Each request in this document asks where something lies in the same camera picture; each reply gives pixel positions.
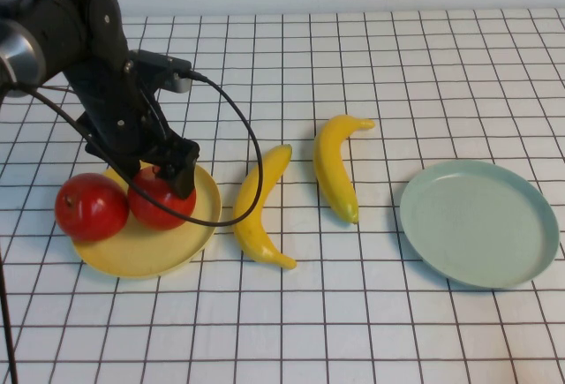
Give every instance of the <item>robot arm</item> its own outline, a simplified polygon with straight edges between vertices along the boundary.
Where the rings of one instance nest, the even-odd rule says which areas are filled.
[[[117,0],[0,0],[0,87],[39,87],[62,72],[85,108],[78,122],[98,146],[128,177],[139,161],[160,166],[183,199],[200,148],[169,128],[154,93],[189,91],[191,71],[188,61],[128,50]]]

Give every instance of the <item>yellow banana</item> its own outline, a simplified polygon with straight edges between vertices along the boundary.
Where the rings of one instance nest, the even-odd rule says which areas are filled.
[[[288,144],[272,148],[263,156],[263,186],[257,206],[242,222],[233,226],[237,241],[244,253],[256,262],[265,262],[292,269],[297,262],[276,250],[261,224],[261,210],[268,194],[275,187],[290,162],[292,147]],[[249,173],[241,184],[241,189],[233,208],[234,218],[243,214],[252,204],[259,182],[257,167]]]
[[[353,132],[373,127],[371,119],[340,115],[331,118],[314,140],[314,172],[321,192],[334,212],[346,222],[359,221],[359,205],[343,166],[341,145]]]

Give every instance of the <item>plastic fruit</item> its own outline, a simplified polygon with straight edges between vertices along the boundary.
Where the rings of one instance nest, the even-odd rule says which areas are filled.
[[[156,166],[143,168],[135,176],[133,182],[162,205],[182,215],[192,215],[196,205],[196,190],[192,191],[191,195],[183,200],[170,189],[166,181],[156,175],[158,171],[159,168]],[[172,230],[185,223],[182,219],[168,214],[153,203],[143,199],[131,187],[127,191],[127,199],[130,202],[130,209],[135,218],[148,228],[153,230]]]
[[[334,212],[346,222],[359,221],[359,205],[343,165],[341,146],[353,132],[373,127],[371,119],[340,115],[331,118],[314,139],[314,172],[321,192]]]
[[[80,174],[63,184],[55,200],[55,219],[74,240],[98,241],[117,234],[130,211],[124,191],[100,174]]]
[[[297,262],[276,250],[261,223],[261,211],[268,194],[288,166],[291,156],[292,147],[290,145],[274,147],[263,156],[263,186],[259,202],[249,216],[233,226],[237,241],[247,256],[256,262],[272,263],[288,269],[296,267]],[[259,169],[255,167],[241,184],[233,208],[234,218],[247,211],[252,204],[258,182]]]

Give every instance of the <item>green plate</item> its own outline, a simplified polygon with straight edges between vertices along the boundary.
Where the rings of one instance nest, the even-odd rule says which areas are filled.
[[[541,193],[490,163],[452,161],[423,170],[404,190],[400,217],[425,262],[476,287],[527,282],[559,249],[559,226]]]

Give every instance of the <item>red fruit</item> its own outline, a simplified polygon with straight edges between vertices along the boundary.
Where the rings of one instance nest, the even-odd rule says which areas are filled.
[[[170,189],[166,181],[157,177],[156,173],[158,171],[157,167],[149,166],[144,168],[138,172],[133,182],[162,205],[182,215],[192,215],[196,205],[196,190],[192,191],[186,200],[183,200]],[[149,228],[154,230],[172,230],[185,223],[182,219],[168,214],[151,202],[143,199],[131,187],[127,191],[127,199],[130,202],[130,209],[133,215],[139,222]]]
[[[120,186],[100,174],[80,174],[63,184],[55,200],[55,219],[72,239],[98,241],[117,234],[129,208]]]

